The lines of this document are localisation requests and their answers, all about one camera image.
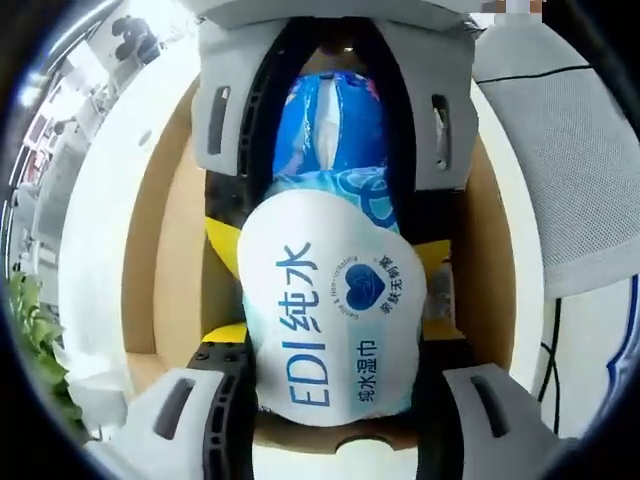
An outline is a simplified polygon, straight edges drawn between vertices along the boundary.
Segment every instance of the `wet wipes package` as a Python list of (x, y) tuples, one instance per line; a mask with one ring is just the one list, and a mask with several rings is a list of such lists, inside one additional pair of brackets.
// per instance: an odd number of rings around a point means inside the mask
[(261, 406), (310, 426), (406, 410), (426, 281), (384, 169), (278, 176), (269, 195), (238, 242)]
[(299, 77), (282, 110), (274, 174), (384, 166), (382, 105), (372, 80), (354, 72)]

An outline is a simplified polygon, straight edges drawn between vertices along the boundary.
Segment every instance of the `yellow plastic part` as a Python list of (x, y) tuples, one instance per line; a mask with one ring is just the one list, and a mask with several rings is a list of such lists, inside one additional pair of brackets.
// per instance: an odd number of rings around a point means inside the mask
[(225, 327), (216, 328), (213, 332), (207, 333), (202, 339), (202, 343), (244, 343), (247, 337), (247, 324), (236, 323)]
[(433, 318), (422, 322), (423, 340), (458, 340), (465, 338), (448, 318)]
[(413, 249), (420, 257), (424, 274), (427, 278), (431, 278), (431, 275), (449, 258), (451, 242), (449, 240), (441, 240), (439, 242), (423, 243), (422, 245), (414, 245)]
[(211, 246), (234, 277), (238, 278), (238, 238), (240, 230), (209, 217), (205, 217), (205, 229)]

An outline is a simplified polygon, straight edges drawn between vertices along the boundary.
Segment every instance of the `heart logo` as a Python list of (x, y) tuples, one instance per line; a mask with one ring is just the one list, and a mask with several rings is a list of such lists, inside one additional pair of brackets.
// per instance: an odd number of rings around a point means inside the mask
[(382, 279), (368, 265), (356, 264), (351, 266), (347, 270), (345, 280), (349, 286), (347, 303), (351, 308), (359, 312), (373, 306), (385, 289)]

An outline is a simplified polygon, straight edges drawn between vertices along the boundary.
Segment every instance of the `gray mesh fabric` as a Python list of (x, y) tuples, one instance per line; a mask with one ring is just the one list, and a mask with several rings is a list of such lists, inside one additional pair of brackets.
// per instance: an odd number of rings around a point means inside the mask
[[(518, 19), (518, 15), (500, 17)], [(515, 22), (493, 26), (480, 36), (473, 77), (480, 82), (576, 65), (587, 65), (587, 61), (549, 27)]]
[[(551, 30), (542, 24), (538, 28), (550, 38)], [(493, 62), (501, 65), (499, 76), (521, 74), (504, 68), (519, 65), (511, 63), (512, 56), (522, 54), (507, 41), (517, 32), (495, 27), (485, 35), (495, 33), (502, 41), (490, 42), (492, 55), (477, 57), (482, 67), (476, 63), (475, 68), (486, 75)], [(483, 38), (479, 52), (487, 48)], [(496, 51), (498, 45), (508, 46)], [(563, 49), (547, 45), (549, 56), (564, 55)], [(575, 55), (567, 60), (573, 62)], [(556, 59), (554, 68), (559, 63)], [(581, 293), (640, 272), (640, 146), (598, 75), (565, 71), (480, 87), (511, 141), (531, 195), (546, 296)]]

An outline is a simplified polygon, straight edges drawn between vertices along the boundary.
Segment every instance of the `cardboard box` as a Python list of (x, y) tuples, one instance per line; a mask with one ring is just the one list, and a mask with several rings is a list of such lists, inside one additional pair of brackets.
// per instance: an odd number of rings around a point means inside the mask
[[(205, 172), (197, 167), (190, 144), (195, 88), (185, 94), (154, 152), (127, 240), (123, 330), (138, 394), (167, 369), (184, 367), (203, 335), (239, 319), (237, 283), (204, 231)], [(479, 362), (508, 369), (516, 315), (514, 260), (498, 183), (480, 137), (472, 164), (452, 238), (456, 323)], [(434, 328), (442, 338), (460, 337), (446, 323)], [(361, 437), (384, 439), (394, 449), (416, 443), (411, 424), (402, 416), (313, 428), (260, 414), (254, 440), (330, 453)]]

